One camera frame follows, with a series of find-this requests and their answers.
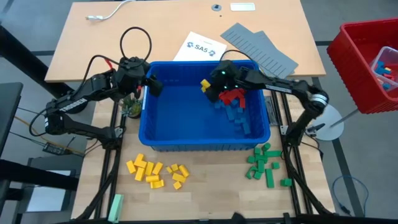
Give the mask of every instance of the white paper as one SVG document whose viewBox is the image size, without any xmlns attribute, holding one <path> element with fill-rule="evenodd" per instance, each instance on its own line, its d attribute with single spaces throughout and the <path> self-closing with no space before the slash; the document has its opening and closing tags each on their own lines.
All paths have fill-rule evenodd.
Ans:
<svg viewBox="0 0 398 224">
<path fill-rule="evenodd" d="M 231 11 L 255 11 L 254 3 L 231 3 Z"/>
<path fill-rule="evenodd" d="M 190 32 L 174 61 L 219 60 L 225 49 L 225 44 Z"/>
</svg>

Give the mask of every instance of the small plant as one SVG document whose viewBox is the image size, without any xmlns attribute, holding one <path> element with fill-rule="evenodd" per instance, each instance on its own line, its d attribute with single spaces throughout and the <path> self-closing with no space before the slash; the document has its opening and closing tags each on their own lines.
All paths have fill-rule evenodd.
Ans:
<svg viewBox="0 0 398 224">
<path fill-rule="evenodd" d="M 122 111 L 123 116 L 128 116 L 129 118 L 137 119 L 141 115 L 142 100 L 135 99 L 131 95 L 126 96 L 122 100 Z"/>
</svg>

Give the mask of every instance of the robotic arm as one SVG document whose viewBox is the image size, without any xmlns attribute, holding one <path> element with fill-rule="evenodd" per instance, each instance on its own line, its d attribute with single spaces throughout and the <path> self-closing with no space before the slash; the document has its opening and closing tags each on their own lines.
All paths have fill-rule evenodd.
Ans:
<svg viewBox="0 0 398 224">
<path fill-rule="evenodd" d="M 79 134 L 89 138 L 96 138 L 104 149 L 115 149 L 120 146 L 119 136 L 111 127 L 97 128 L 72 120 L 68 111 L 86 104 L 89 101 L 101 101 L 111 98 L 118 102 L 133 93 L 136 98 L 141 94 L 141 87 L 149 87 L 149 93 L 159 96 L 163 85 L 151 76 L 146 78 L 150 65 L 137 57 L 122 58 L 118 70 L 93 75 L 81 88 L 67 95 L 47 103 L 45 109 L 45 132 L 52 135 L 65 133 Z"/>
<path fill-rule="evenodd" d="M 211 73 L 211 86 L 206 89 L 206 96 L 212 102 L 218 100 L 222 91 L 234 88 L 244 90 L 275 90 L 294 95 L 300 100 L 304 112 L 296 122 L 287 128 L 286 141 L 291 146 L 298 146 L 301 143 L 305 128 L 312 119 L 323 113 L 329 102 L 326 92 L 310 86 L 306 81 L 283 80 L 270 78 L 260 71 L 247 68 L 238 69 L 232 61 L 223 60 Z"/>
</svg>

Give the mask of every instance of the yellow block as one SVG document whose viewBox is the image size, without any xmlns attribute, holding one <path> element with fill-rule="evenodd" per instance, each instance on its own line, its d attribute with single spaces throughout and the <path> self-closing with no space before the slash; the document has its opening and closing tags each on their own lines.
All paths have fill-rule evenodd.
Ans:
<svg viewBox="0 0 398 224">
<path fill-rule="evenodd" d="M 173 172 L 173 170 L 170 167 L 166 167 L 167 172 L 169 172 L 169 174 L 171 174 Z"/>
<path fill-rule="evenodd" d="M 176 174 L 176 173 L 173 174 L 173 180 L 185 183 L 185 179 L 186 178 L 183 175 Z"/>
<path fill-rule="evenodd" d="M 138 167 L 137 174 L 136 174 L 136 180 L 142 181 L 142 178 L 144 177 L 144 171 L 145 171 L 144 168 Z"/>
<path fill-rule="evenodd" d="M 139 153 L 136 157 L 136 161 L 134 162 L 134 165 L 136 165 L 138 167 L 145 168 L 145 166 L 147 165 L 147 162 L 143 161 L 143 159 L 144 159 L 144 155 Z"/>
<path fill-rule="evenodd" d="M 203 86 L 203 87 L 205 87 L 205 89 L 207 89 L 207 88 L 209 88 L 210 87 L 210 83 L 207 81 L 207 80 L 202 80 L 201 82 L 200 82 L 200 84 Z"/>
<path fill-rule="evenodd" d="M 180 171 L 184 177 L 189 176 L 189 171 L 184 165 L 180 165 L 178 168 L 180 168 Z"/>
<path fill-rule="evenodd" d="M 156 189 L 156 188 L 159 188 L 159 187 L 164 187 L 164 180 L 160 180 L 160 181 L 156 181 L 156 182 L 151 182 L 151 183 L 150 183 L 150 187 L 151 187 L 152 189 Z"/>
<path fill-rule="evenodd" d="M 145 161 L 136 161 L 134 162 L 134 165 L 141 167 L 141 168 L 145 168 L 147 166 L 147 162 Z"/>
<path fill-rule="evenodd" d="M 127 165 L 127 168 L 129 169 L 130 174 L 133 174 L 137 171 L 136 167 L 134 166 L 132 161 L 127 162 L 126 165 Z"/>
<path fill-rule="evenodd" d="M 152 173 L 152 170 L 154 169 L 154 163 L 153 162 L 147 162 L 147 168 L 145 169 L 145 175 L 150 175 Z"/>
<path fill-rule="evenodd" d="M 152 176 L 147 176 L 146 177 L 146 182 L 155 182 L 155 181 L 159 181 L 159 175 L 152 175 Z"/>
<path fill-rule="evenodd" d="M 154 170 L 152 171 L 152 173 L 155 174 L 155 175 L 159 175 L 159 172 L 162 169 L 162 167 L 163 167 L 163 163 L 157 162 Z"/>
<path fill-rule="evenodd" d="M 177 181 L 176 183 L 173 184 L 173 186 L 174 186 L 174 188 L 175 188 L 176 190 L 178 190 L 178 189 L 181 188 L 182 185 L 181 185 L 180 182 Z"/>
<path fill-rule="evenodd" d="M 178 165 L 177 164 L 173 164 L 172 165 L 172 170 L 173 171 L 177 171 L 178 170 Z"/>
</svg>

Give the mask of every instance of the sas logo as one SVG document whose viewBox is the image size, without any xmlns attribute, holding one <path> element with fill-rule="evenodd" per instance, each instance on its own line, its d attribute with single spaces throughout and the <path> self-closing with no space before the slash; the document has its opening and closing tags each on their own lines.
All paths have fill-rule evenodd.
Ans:
<svg viewBox="0 0 398 224">
<path fill-rule="evenodd" d="M 201 50 L 204 53 L 209 53 L 209 56 L 211 57 L 216 54 L 214 50 L 208 50 L 207 48 L 203 48 L 198 44 L 194 45 L 193 42 L 188 42 L 187 47 L 193 47 L 194 49 Z"/>
</svg>

